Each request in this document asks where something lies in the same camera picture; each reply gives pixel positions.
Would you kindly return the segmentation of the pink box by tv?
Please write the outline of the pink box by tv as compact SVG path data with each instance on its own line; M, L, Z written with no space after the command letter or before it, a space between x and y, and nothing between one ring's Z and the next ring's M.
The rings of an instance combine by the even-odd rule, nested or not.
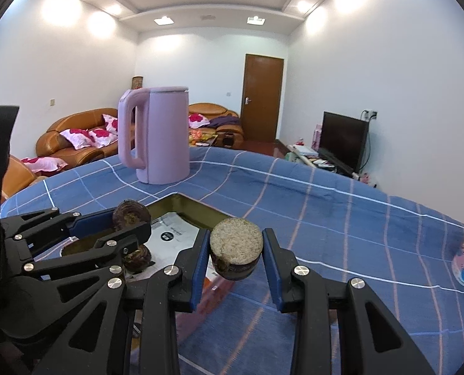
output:
M312 137L312 149L316 152L318 151L318 148L320 145L321 132L322 132L322 126L321 124L317 124L313 132L313 137Z

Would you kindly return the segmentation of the purple blanket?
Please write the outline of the purple blanket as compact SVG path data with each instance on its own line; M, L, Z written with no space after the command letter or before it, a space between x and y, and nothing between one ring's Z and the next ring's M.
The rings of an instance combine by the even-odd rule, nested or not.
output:
M233 115L224 115L220 117L215 117L210 120L210 124L207 125L207 128L218 129L219 127L226 125L240 125L240 118Z

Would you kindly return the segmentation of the pink cookie tin box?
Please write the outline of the pink cookie tin box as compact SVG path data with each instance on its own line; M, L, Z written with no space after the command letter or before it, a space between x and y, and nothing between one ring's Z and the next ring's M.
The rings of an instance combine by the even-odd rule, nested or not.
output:
M179 193L172 193L153 202L148 205L148 210L151 214L151 223L166 213L176 213L184 221L197 227L198 231L201 228L211 230L217 223L228 217L223 212ZM142 280L129 283L139 284ZM201 301L196 310L193 313L179 312L176 314L177 341L183 342L198 327L201 327L201 324L218 308L232 288L233 282L220 277L212 263L208 263Z

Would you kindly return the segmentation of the red white cushion back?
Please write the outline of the red white cushion back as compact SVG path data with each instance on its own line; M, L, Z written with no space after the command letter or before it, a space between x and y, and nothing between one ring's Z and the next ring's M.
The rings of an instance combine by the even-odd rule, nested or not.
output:
M190 129L199 129L210 124L210 120L200 113L191 113L188 118Z

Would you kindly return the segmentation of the wall power outlet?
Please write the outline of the wall power outlet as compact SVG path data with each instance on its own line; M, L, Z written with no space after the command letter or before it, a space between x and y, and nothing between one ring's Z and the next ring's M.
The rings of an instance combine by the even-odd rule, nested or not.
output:
M377 118L377 111L375 110L365 109L361 113L361 120L364 120L366 122L369 122L376 118Z

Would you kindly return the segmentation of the red white cushion near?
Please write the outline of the red white cushion near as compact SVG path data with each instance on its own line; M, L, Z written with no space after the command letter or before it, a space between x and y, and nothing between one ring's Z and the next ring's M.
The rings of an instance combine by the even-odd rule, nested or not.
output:
M53 173L65 169L68 164L57 157L34 157L24 158L21 162L33 173Z

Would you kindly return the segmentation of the brown leather sofa left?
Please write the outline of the brown leather sofa left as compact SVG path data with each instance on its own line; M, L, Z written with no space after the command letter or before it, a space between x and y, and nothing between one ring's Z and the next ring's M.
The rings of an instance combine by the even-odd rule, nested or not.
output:
M117 154L117 110L105 107L57 120L39 137L36 155L75 168Z

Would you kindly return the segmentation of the pink electric kettle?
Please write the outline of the pink electric kettle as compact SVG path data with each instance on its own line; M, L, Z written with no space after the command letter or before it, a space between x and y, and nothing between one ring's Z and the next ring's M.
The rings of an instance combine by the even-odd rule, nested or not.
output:
M117 150L122 164L148 185L189 176L189 92L183 86L125 92L117 108Z

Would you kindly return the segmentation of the low tv stand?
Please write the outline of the low tv stand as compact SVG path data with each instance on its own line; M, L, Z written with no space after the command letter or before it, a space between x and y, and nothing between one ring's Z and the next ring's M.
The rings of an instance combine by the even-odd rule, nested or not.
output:
M313 168L321 168L332 173L342 174L352 179L360 179L360 174L331 155L319 154L311 147L287 145L289 153L286 159L291 162L303 163Z

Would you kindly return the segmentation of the black television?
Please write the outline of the black television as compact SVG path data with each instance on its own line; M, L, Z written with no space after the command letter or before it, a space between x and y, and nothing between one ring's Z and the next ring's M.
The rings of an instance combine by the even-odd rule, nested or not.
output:
M324 112L318 154L345 174L362 167L368 138L367 121L333 112Z

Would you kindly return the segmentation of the brown leather sofa back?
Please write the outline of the brown leather sofa back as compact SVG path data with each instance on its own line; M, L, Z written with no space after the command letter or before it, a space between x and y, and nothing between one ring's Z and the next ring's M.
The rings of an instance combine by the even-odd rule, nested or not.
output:
M244 131L236 112L210 102L189 105L189 144L193 147L238 149Z

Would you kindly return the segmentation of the red white cushion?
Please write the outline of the red white cushion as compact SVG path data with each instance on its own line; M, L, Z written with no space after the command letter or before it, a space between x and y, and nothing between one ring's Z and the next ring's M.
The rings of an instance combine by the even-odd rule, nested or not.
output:
M117 135L118 134L117 117L111 116L106 113L103 113L102 117L105 122L105 129L109 133Z
M93 130L67 129L63 130L60 135L70 142L75 150L87 147L101 149L117 142L117 135L102 128Z
M68 164L57 157L34 157L24 158L21 162L33 173L53 173L65 169Z
M190 129L199 129L210 124L210 120L200 113L191 113L188 118Z

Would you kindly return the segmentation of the blue plaid tablecloth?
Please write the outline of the blue plaid tablecloth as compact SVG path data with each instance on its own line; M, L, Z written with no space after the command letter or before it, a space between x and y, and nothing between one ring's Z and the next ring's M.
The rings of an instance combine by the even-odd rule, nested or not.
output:
M362 278L395 314L436 374L464 362L464 287L451 272L464 223L335 173L251 152L191 148L190 175L144 185L117 156L32 185L1 217L58 207L88 214L125 199L179 193L261 228L324 278ZM295 316L271 302L262 261L188 339L181 374L289 374Z

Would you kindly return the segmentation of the brown leather sofa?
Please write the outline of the brown leather sofa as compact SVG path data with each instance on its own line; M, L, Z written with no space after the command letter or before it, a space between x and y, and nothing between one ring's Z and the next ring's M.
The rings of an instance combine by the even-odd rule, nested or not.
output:
M75 168L117 154L117 110L105 107L57 120L39 137L36 155Z
M189 105L189 144L193 147L238 149L244 131L236 112L210 102Z

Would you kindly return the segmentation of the brown wooden door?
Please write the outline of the brown wooden door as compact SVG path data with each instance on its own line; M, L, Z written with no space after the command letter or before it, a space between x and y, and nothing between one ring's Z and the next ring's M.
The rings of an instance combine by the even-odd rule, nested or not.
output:
M241 125L247 141L276 138L284 60L247 53L243 80Z

